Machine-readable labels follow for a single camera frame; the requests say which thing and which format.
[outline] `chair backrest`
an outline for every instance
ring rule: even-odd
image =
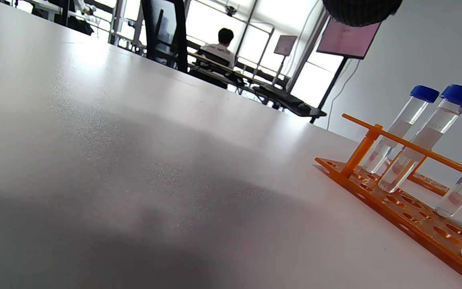
[[[183,0],[142,0],[148,59],[188,71]]]
[[[214,55],[213,53],[210,53],[208,51],[204,51],[203,49],[199,49],[197,51],[198,55],[203,55],[207,59],[217,62],[218,64],[222,64],[223,66],[229,66],[229,60],[224,59],[220,56]]]

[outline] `white wall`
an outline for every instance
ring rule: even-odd
[[[331,99],[352,73],[355,61],[331,92],[324,111],[329,111]],[[365,129],[341,114],[389,126],[415,85],[441,92],[450,83],[462,85],[462,1],[404,0],[398,13],[380,26],[367,57],[335,101],[330,130],[361,141]],[[406,139],[416,133],[435,106],[427,108]],[[328,119],[316,124],[325,128]],[[462,115],[433,150],[462,163]],[[434,161],[426,161],[420,172],[446,185],[460,176]]]

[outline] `black hair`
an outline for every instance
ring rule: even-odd
[[[227,29],[227,28],[220,29],[219,43],[230,44],[233,38],[235,38],[235,34],[231,31],[231,29]]]

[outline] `pink screen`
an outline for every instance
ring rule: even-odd
[[[317,52],[364,58],[379,25],[380,23],[351,27],[331,19],[318,44]]]

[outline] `security camera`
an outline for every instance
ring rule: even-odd
[[[229,17],[233,17],[237,12],[236,8],[233,6],[226,6],[226,14]]]

